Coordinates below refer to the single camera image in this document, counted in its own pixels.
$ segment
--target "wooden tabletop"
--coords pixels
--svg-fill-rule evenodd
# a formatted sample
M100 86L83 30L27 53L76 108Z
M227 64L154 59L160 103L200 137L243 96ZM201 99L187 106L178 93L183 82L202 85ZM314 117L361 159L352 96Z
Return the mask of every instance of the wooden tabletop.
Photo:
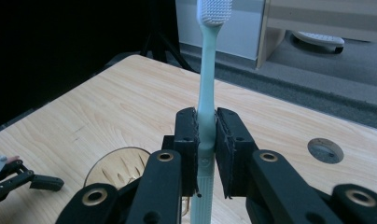
M197 74L131 56L0 132L0 155L20 155L36 174L65 182L58 192L29 185L12 191L0 202L0 223L53 223L107 153L161 149L163 136L174 134L175 113L197 105L199 84ZM336 184L354 183L377 192L377 130L215 85L216 106L238 113L258 146L283 154L311 186L331 193ZM340 163L312 157L307 145L318 137L342 148ZM225 200L217 173L215 185L213 223L250 223L244 198Z

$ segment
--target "toothbrush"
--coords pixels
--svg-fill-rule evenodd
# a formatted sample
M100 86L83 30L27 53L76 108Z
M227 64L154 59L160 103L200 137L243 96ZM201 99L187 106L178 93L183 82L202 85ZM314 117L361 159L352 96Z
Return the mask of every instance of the toothbrush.
M221 26L230 17L231 1L197 1L197 21L202 31L201 84L197 113L200 135L197 181L200 192L198 197L192 198L191 223L211 222L216 141L214 102L216 39Z

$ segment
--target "white bristles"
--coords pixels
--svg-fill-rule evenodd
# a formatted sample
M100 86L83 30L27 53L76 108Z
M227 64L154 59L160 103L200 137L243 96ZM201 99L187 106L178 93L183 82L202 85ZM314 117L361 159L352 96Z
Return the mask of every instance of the white bristles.
M230 18L232 0L198 0L197 19L205 25L222 25Z

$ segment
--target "dark background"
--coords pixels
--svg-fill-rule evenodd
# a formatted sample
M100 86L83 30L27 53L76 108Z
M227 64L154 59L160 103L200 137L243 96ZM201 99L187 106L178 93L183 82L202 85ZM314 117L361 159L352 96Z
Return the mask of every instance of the dark background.
M178 48L175 0L157 0L161 29ZM0 1L0 125L38 108L140 50L147 0Z

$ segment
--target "bolt hole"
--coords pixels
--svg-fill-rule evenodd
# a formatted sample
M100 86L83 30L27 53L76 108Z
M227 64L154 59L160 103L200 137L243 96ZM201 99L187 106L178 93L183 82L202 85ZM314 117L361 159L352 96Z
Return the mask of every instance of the bolt hole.
M360 190L350 189L347 190L345 194L352 202L366 207L373 207L377 204L369 194Z
M143 221L146 224L157 224L160 222L161 216L158 212L148 212L143 217Z
M171 161L174 158L174 155L171 153L161 153L158 156L159 161Z
M315 138L308 143L311 155L324 163L335 164L343 159L342 149L334 142L325 138Z
M273 155L272 153L269 153L269 152L261 153L260 157L264 161L277 161L278 160L278 158L275 155Z
M82 198L82 202L87 206L94 206L103 202L107 197L105 189L90 189Z
M96 201L96 200L99 200L101 197L102 197L101 192L93 192L92 194L89 195L89 200Z

